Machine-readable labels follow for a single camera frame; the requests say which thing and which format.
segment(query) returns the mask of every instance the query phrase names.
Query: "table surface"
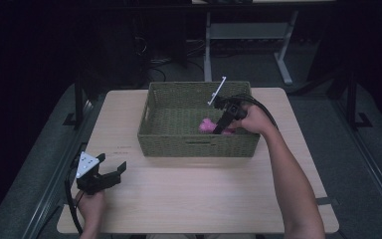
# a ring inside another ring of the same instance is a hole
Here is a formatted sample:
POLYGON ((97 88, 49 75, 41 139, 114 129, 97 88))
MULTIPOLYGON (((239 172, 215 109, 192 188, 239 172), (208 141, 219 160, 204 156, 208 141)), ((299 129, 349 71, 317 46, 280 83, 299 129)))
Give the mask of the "table surface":
MULTIPOLYGON (((315 196, 326 192, 282 89, 252 89, 278 123, 289 149, 307 175, 315 196)), ((126 161, 122 183, 106 190, 105 233, 283 233, 266 142, 249 157, 145 157, 137 132, 147 90, 107 94, 86 152, 106 154, 99 173, 126 161)), ((74 183, 72 193, 78 192, 74 183)), ((326 232, 339 224, 330 204, 319 211, 326 232)), ((76 233, 68 206, 58 223, 76 233)))

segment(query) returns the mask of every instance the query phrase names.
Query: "cable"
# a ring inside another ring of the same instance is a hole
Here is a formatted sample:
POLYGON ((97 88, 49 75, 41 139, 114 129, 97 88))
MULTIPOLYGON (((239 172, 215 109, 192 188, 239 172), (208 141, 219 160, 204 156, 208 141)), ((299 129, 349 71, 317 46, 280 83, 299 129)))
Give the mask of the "cable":
POLYGON ((75 205, 76 209, 79 207, 80 201, 82 200, 84 195, 85 195, 85 193, 83 192, 82 195, 80 196, 79 200, 77 200, 77 204, 75 205))
POLYGON ((195 65, 196 67, 198 67, 204 73, 204 69, 202 67, 200 67, 200 65, 198 65, 197 63, 191 62, 190 60, 187 60, 187 62, 191 63, 192 65, 195 65))
POLYGON ((155 68, 149 68, 148 70, 153 70, 153 71, 159 72, 160 74, 163 75, 163 82, 166 82, 166 75, 161 70, 155 69, 155 68))
POLYGON ((272 114, 269 112, 269 110, 263 105, 261 104, 259 101, 257 101, 256 99, 254 99, 252 96, 250 95, 247 95, 247 94, 237 94, 235 96, 231 96, 231 97, 228 97, 228 98, 221 98, 219 100, 220 103, 226 103, 226 102, 248 102, 248 103, 251 103, 253 105, 256 105, 257 107, 259 107, 263 112, 266 113, 266 115, 268 116, 269 120, 271 120, 272 124, 277 128, 278 128, 278 124, 276 123, 275 119, 273 118, 272 114))
POLYGON ((77 227, 77 230, 79 231, 80 235, 83 233, 83 228, 82 225, 80 225, 79 217, 77 216, 77 208, 74 205, 74 200, 73 196, 71 195, 71 190, 70 190, 70 174, 71 171, 73 170, 73 166, 70 167, 70 170, 68 170, 67 177, 65 179, 65 194, 67 196, 67 202, 68 206, 70 208, 71 216, 73 217, 74 224, 77 227))

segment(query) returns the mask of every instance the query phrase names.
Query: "human arm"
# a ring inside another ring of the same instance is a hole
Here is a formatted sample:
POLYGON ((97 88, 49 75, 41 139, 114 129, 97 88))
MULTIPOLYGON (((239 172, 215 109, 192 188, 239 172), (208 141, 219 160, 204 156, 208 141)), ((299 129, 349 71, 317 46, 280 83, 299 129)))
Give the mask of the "human arm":
POLYGON ((96 239, 101 228, 105 209, 104 190, 88 195, 79 191, 76 196, 80 213, 85 219, 83 233, 80 239, 96 239))
POLYGON ((260 108, 250 106, 246 110, 247 117, 234 121, 231 127, 260 133, 266 140, 285 238, 324 238, 324 226, 312 187, 283 136, 260 108))

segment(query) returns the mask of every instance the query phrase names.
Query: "woven basket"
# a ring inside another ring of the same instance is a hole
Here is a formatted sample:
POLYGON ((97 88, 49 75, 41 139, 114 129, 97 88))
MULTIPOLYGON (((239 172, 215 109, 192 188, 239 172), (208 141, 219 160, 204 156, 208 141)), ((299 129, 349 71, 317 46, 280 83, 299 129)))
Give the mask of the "woven basket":
MULTIPOLYGON (((145 156, 251 157, 260 136, 239 128, 234 134, 199 131, 204 118, 216 122, 222 111, 207 102, 220 83, 151 83, 138 130, 145 156)), ((225 82, 219 96, 251 93, 248 82, 225 82)))

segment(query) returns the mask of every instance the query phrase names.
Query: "pink toy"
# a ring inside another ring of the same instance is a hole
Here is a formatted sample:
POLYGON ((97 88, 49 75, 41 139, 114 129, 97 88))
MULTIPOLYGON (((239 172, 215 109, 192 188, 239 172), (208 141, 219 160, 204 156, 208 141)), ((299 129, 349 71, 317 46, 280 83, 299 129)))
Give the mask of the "pink toy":
MULTIPOLYGON (((216 124, 213 123, 210 119, 203 119, 203 121, 200 123, 199 129, 201 132, 213 132, 213 130, 216 128, 216 124)), ((222 131, 222 134, 233 134, 235 133, 235 130, 232 128, 225 128, 222 131)))

